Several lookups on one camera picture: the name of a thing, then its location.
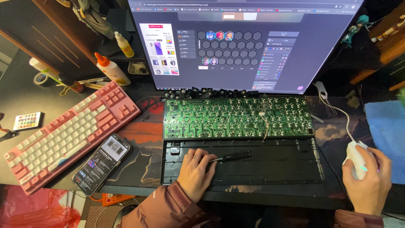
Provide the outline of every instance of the tape roll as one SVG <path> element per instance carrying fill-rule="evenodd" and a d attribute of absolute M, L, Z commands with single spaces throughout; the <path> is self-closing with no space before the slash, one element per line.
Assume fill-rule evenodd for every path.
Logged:
<path fill-rule="evenodd" d="M 35 75 L 34 84 L 40 87 L 49 87 L 54 84 L 54 80 L 48 77 L 45 73 L 38 73 Z"/>

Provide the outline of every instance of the phone screen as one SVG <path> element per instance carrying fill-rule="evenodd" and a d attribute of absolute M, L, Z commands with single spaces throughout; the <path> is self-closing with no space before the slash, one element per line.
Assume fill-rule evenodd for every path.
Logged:
<path fill-rule="evenodd" d="M 74 175 L 73 182 L 87 196 L 93 194 L 129 150 L 116 135 L 110 136 Z"/>

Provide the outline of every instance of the white mouse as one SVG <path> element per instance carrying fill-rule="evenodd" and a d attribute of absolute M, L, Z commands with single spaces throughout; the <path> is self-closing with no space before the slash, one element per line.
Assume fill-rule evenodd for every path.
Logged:
<path fill-rule="evenodd" d="M 347 145 L 347 149 L 346 149 L 347 157 L 346 157 L 345 161 L 343 162 L 343 164 L 346 162 L 347 159 L 352 160 L 354 163 L 354 167 L 352 169 L 353 177 L 356 180 L 362 180 L 366 176 L 367 166 L 366 166 L 366 161 L 364 160 L 363 156 L 356 150 L 356 148 L 355 148 L 356 145 L 359 145 L 366 150 L 368 147 L 361 141 L 359 141 L 358 143 L 356 143 L 355 141 L 351 141 Z"/>

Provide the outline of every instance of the monitor screen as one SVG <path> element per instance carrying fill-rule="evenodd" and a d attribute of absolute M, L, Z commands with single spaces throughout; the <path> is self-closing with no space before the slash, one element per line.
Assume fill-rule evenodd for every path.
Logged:
<path fill-rule="evenodd" d="M 156 88 L 303 94 L 363 0 L 129 1 Z"/>

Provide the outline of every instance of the black screwdriver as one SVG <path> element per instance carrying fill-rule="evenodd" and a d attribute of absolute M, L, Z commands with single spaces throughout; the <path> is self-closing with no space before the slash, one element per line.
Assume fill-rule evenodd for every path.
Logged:
<path fill-rule="evenodd" d="M 250 155 L 251 155 L 250 151 L 237 152 L 237 153 L 232 153 L 232 154 L 228 154 L 228 155 L 219 157 L 214 160 L 210 160 L 209 162 L 235 160 L 235 159 L 240 159 L 240 158 L 244 158 L 244 157 L 250 157 Z"/>

